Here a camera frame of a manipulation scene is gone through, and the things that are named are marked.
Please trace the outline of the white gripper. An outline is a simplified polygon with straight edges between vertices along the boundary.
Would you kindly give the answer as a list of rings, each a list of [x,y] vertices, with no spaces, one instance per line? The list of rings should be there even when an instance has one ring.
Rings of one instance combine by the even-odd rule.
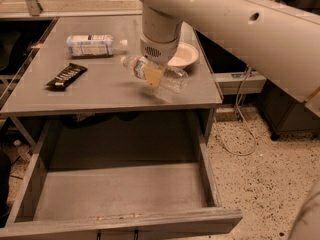
[[[159,86],[165,70],[163,65],[166,65],[175,55],[179,40],[180,34],[153,33],[147,35],[141,33],[140,51],[147,59],[155,62],[148,62],[144,66],[145,81],[150,87]]]

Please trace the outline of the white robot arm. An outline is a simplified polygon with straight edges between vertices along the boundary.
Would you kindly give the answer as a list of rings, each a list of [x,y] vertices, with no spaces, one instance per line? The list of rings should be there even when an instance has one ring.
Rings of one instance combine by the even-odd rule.
[[[186,22],[320,115],[319,15],[271,0],[139,1],[152,61],[169,62]]]

